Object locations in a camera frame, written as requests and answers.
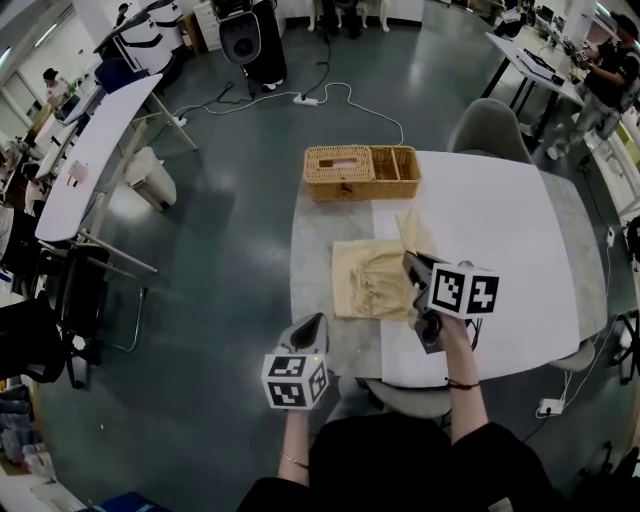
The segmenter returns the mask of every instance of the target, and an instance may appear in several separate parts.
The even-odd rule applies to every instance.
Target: man standing
[[[605,117],[624,113],[623,95],[637,80],[640,68],[640,58],[634,52],[638,28],[626,16],[614,13],[611,17],[617,24],[616,34],[620,41],[609,39],[597,50],[587,50],[590,73],[577,88],[584,99],[584,107],[574,126],[571,119],[564,120],[563,133],[547,150],[547,156],[552,160],[566,156],[571,147]]]

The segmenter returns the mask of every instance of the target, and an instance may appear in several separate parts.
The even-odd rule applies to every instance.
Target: electrical cable
[[[352,107],[357,107],[361,110],[364,110],[365,112],[368,112],[369,114],[373,114],[374,116],[378,116],[378,117],[382,117],[383,119],[386,119],[387,121],[391,121],[392,123],[394,123],[399,129],[400,129],[400,142],[398,144],[396,144],[396,146],[402,146],[402,144],[404,144],[404,130],[402,129],[402,125],[396,121],[395,119],[391,119],[390,117],[387,117],[385,115],[379,114],[378,112],[374,112],[373,110],[369,110],[368,108],[365,108],[361,105],[358,105],[357,103],[353,103],[351,101],[351,95],[353,94],[353,89],[351,89],[351,86],[349,84],[345,84],[343,82],[331,82],[330,84],[327,84],[324,86],[324,92],[325,92],[325,98],[322,101],[318,102],[318,105],[324,105],[327,100],[329,99],[329,87],[331,87],[332,85],[342,85],[344,87],[347,87],[349,89],[349,96],[347,96],[347,103],[349,105],[351,105]]]
[[[316,66],[327,66],[327,69],[325,70],[324,75],[322,76],[322,79],[302,95],[303,100],[306,100],[309,94],[311,94],[318,87],[320,87],[329,76],[329,73],[331,72],[331,43],[329,42],[329,36],[327,35],[326,32],[324,33],[324,42],[327,43],[327,50],[328,50],[327,60],[316,62]]]
[[[536,429],[531,432],[531,434],[529,434],[527,437],[525,437],[522,441],[523,444],[527,444],[527,441],[529,441],[533,436],[535,436],[538,432],[540,432],[542,430],[542,427],[544,427],[547,424],[547,421],[549,421],[549,418],[551,417],[551,409],[547,409],[547,415],[545,416],[544,420],[542,421],[542,424],[540,424],[538,427],[536,427]]]
[[[567,407],[569,407],[573,401],[576,399],[576,397],[578,396],[578,393],[580,392],[580,390],[582,389],[582,386],[584,386],[584,383],[587,382],[587,379],[589,378],[589,375],[591,375],[591,372],[593,371],[593,369],[596,366],[596,363],[598,362],[598,359],[600,359],[600,355],[602,354],[602,351],[604,350],[604,347],[607,345],[607,341],[609,340],[609,337],[611,336],[611,333],[613,332],[613,328],[615,327],[616,323],[613,322],[611,324],[611,328],[609,329],[609,333],[607,334],[607,337],[604,339],[604,341],[602,342],[602,347],[600,347],[600,351],[598,352],[598,354],[596,355],[596,358],[593,360],[593,363],[591,363],[591,368],[589,368],[589,371],[587,372],[587,375],[585,376],[584,379],[582,379],[582,382],[580,383],[580,385],[578,386],[578,389],[576,389],[576,392],[573,394],[573,396],[571,397],[571,400],[569,400],[564,408],[566,409]]]
[[[224,101],[222,98],[225,96],[225,94],[227,94],[234,87],[235,87],[235,85],[234,85],[233,82],[227,82],[226,85],[224,86],[224,89],[222,90],[222,92],[220,94],[218,94],[218,96],[216,96],[212,100],[209,100],[209,101],[203,103],[202,105],[190,105],[190,106],[187,106],[187,107],[181,107],[178,110],[176,110],[172,114],[172,116],[175,117],[178,114],[180,114],[180,119],[182,119],[182,117],[187,112],[191,112],[192,110],[197,110],[199,108],[206,107],[207,105],[211,105],[212,103],[221,103],[221,104],[224,104],[224,105],[240,105],[241,103],[248,103],[250,101],[253,101],[253,99],[255,98],[255,92],[251,89],[251,82],[247,79],[247,88],[249,89],[249,96],[251,96],[251,99],[240,98],[238,100]],[[158,137],[160,137],[160,135],[162,135],[162,133],[167,129],[168,126],[169,126],[169,123],[165,123],[165,125],[162,127],[162,129],[158,133],[156,133],[156,135],[147,143],[147,146],[149,146],[153,142],[155,142],[156,139]]]
[[[607,246],[607,284],[606,284],[605,289],[604,289],[604,295],[605,295],[605,298],[607,298],[607,299],[609,298],[609,285],[611,284],[611,255],[609,254],[609,250],[610,249],[611,249],[611,247]],[[614,325],[615,325],[615,322],[611,325],[611,329],[609,329],[607,337],[602,342],[602,347],[600,347],[600,351],[598,352],[598,354],[596,355],[595,359],[591,363],[591,367],[589,368],[589,371],[587,372],[587,375],[585,376],[585,378],[582,380],[582,382],[578,386],[578,389],[576,389],[576,392],[571,397],[571,400],[566,402],[567,391],[569,389],[569,382],[571,381],[571,376],[573,375],[573,373],[569,376],[569,382],[567,382],[565,384],[564,393],[563,393],[563,395],[561,397],[561,400],[563,400],[565,402],[565,405],[564,405],[563,409],[566,409],[567,407],[569,407],[569,405],[571,405],[571,402],[573,402],[575,400],[576,396],[578,396],[578,392],[580,391],[580,389],[582,389],[582,386],[584,385],[584,383],[589,378],[589,375],[591,375],[591,372],[593,371],[593,368],[595,367],[596,363],[598,362],[598,359],[600,358],[600,354],[602,354],[602,351],[604,350],[604,347],[607,344],[607,340],[609,339],[609,336],[611,335],[611,332],[613,330],[613,326]],[[599,338],[600,338],[600,332],[597,334],[596,339],[593,342],[594,345],[596,343],[598,343],[598,339]]]

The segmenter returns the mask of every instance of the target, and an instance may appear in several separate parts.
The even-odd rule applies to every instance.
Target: trash can
[[[176,202],[176,184],[150,147],[144,147],[134,155],[124,179],[156,210],[165,210]]]

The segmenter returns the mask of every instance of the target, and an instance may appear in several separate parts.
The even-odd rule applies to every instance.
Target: white desk
[[[558,86],[554,84],[551,80],[547,80],[546,78],[543,78],[540,75],[533,73],[531,69],[529,69],[529,67],[524,62],[522,62],[522,60],[520,60],[520,58],[518,57],[518,46],[515,43],[511,41],[507,41],[500,37],[497,37],[494,34],[491,34],[489,32],[486,33],[486,36],[489,38],[489,41],[491,41],[493,45],[504,54],[504,60],[500,64],[500,67],[498,68],[498,71],[496,71],[496,74],[493,75],[493,78],[489,82],[489,85],[487,86],[485,91],[482,93],[482,96],[481,96],[482,98],[489,97],[489,95],[495,88],[496,84],[500,81],[502,74],[505,72],[505,70],[507,69],[510,63],[513,64],[516,67],[516,69],[520,72],[520,74],[524,77],[524,79],[522,80],[522,83],[520,84],[520,88],[518,89],[518,92],[516,93],[515,97],[513,98],[513,101],[511,102],[511,105],[510,105],[511,108],[515,107],[518,101],[518,98],[520,97],[520,93],[524,89],[524,86],[526,85],[527,81],[531,80],[529,89],[524,99],[522,100],[522,103],[520,104],[520,108],[517,110],[516,115],[520,113],[520,111],[522,110],[522,107],[524,106],[527,99],[529,98],[529,95],[531,94],[534,84],[539,84],[542,87],[545,87],[546,89],[549,89],[551,91],[551,96],[549,98],[549,102],[547,103],[547,108],[545,109],[542,119],[536,129],[536,133],[533,136],[535,144],[538,143],[538,141],[540,140],[540,137],[542,136],[542,132],[544,131],[544,128],[547,122],[549,121],[549,118],[551,117],[551,112],[553,111],[553,107],[556,104],[558,96],[564,96],[565,98],[573,101],[577,105],[581,107],[584,106],[584,102],[582,101],[582,98],[576,92],[576,88],[571,82],[569,82],[568,80],[565,80],[562,86]]]
[[[171,114],[164,105],[160,103],[155,94],[153,94],[153,88],[161,78],[162,75],[143,78],[104,98],[60,170],[58,179],[51,189],[51,194],[38,222],[35,233],[37,238],[45,242],[57,242],[75,237],[80,229],[82,217],[87,209],[91,195],[104,171],[109,157],[147,98],[150,97],[155,100],[166,121],[173,125],[191,149],[197,149],[197,146],[184,130],[177,125],[171,117]],[[145,128],[146,123],[143,121],[136,130],[132,141],[127,146],[125,154],[109,183],[106,197],[103,198],[96,212],[96,217],[90,231],[91,234],[87,236],[87,234],[83,232],[83,234],[92,241],[137,264],[141,264],[141,262],[108,246],[98,240],[97,236],[109,201],[122,177],[124,169],[133,157],[136,146],[140,142]],[[88,175],[82,183],[78,183],[74,187],[69,184],[68,181],[70,179],[69,170],[75,161],[87,167]],[[141,264],[141,266],[147,269],[151,268],[145,264]]]
[[[40,169],[38,169],[38,172],[36,173],[37,180],[49,175],[55,169],[58,164],[58,160],[60,159],[60,155],[64,153],[64,150],[67,149],[67,146],[71,142],[71,138],[74,136],[77,126],[77,122],[71,123],[70,125],[65,126],[60,133],[56,135],[56,140],[60,145],[58,146],[55,143],[51,144],[51,149],[49,149],[47,154],[40,161]]]
[[[425,179],[423,187],[429,186],[430,169],[435,168],[435,164],[442,164],[435,158],[460,158],[460,155],[446,153],[418,152],[418,155]],[[486,163],[492,167],[505,165],[504,161],[497,159],[486,160]],[[442,169],[450,168],[449,160],[447,160]],[[477,168],[475,160],[472,170],[479,177],[486,176],[483,170]],[[571,267],[572,282],[574,283],[572,293],[574,303],[578,305],[578,337],[580,340],[586,340],[602,330],[607,323],[605,280],[600,252],[591,221],[573,184],[564,178],[545,172],[540,172],[539,175],[555,210],[556,223],[562,231]],[[511,185],[517,189],[520,186],[525,186],[526,183],[511,183]],[[331,291],[331,247],[333,242],[374,238],[376,233],[372,207],[375,202],[316,203],[311,200],[305,185],[302,183],[298,193],[291,236],[292,319],[296,321],[318,311],[325,313],[329,319],[332,370],[338,375],[380,379],[382,376],[380,321],[335,318]],[[511,194],[511,190],[504,193],[505,195]],[[518,194],[525,193],[526,190],[518,192]],[[404,204],[408,207],[409,201],[405,201]],[[528,212],[527,215],[535,216],[531,212]],[[425,221],[425,224],[431,228],[433,221],[430,218]],[[457,229],[457,226],[451,226],[452,232]],[[507,243],[508,240],[503,241],[502,246]],[[523,240],[522,243],[535,242]],[[545,336],[552,330],[552,327],[548,326]],[[563,340],[562,343],[570,343],[575,346],[576,342]]]
[[[420,152],[423,181],[411,201],[373,201],[376,239],[398,239],[396,214],[414,208],[437,256],[500,275],[475,360],[480,379],[536,368],[573,354],[580,330],[562,231],[540,172],[496,158]],[[446,385],[444,352],[427,355],[406,321],[382,320],[382,380]]]

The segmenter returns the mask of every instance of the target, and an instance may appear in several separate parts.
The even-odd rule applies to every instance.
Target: polished concrete floor
[[[372,27],[357,41],[334,38],[328,81],[349,83],[353,101],[398,120],[406,144],[445,150],[501,60],[484,37],[486,28],[466,12],[427,2],[422,30],[393,25],[390,34]],[[304,91],[322,76],[316,62],[327,48],[302,26],[288,29],[283,41],[285,90]],[[207,102],[227,82],[236,87],[225,99],[246,97],[240,69],[216,52],[187,63],[163,101],[171,110]],[[498,86],[494,96],[512,94]],[[304,150],[399,142],[393,124],[347,106],[346,96],[336,87],[319,108],[294,106],[285,96],[227,116],[191,112],[186,130],[197,153],[170,130],[152,144],[177,183],[176,205],[161,215],[130,190],[118,191],[104,237],[157,266],[160,275],[147,279],[137,351],[105,348],[88,392],[72,390],[64,376],[42,388],[56,469],[79,498],[97,503],[134,490],[175,512],[226,511],[256,478],[275,474],[283,415],[268,408],[259,374],[264,354],[291,320],[289,251]],[[523,115],[534,115],[544,101],[544,91],[536,92]],[[576,170],[577,153],[554,165],[541,153],[536,158],[541,168],[576,184],[604,241],[606,226],[617,225],[615,209],[598,170]],[[612,316],[636,307],[620,240],[611,251]],[[105,340],[131,341],[136,298],[134,283],[113,279]],[[608,367],[615,338],[574,404],[530,441],[567,493],[582,466],[600,461],[606,440],[616,457],[628,442],[634,390],[620,387],[618,370]],[[574,377],[569,396],[581,380]],[[485,382],[483,389],[491,419],[524,438],[540,425],[534,417],[539,400],[562,393],[563,374],[543,367]]]

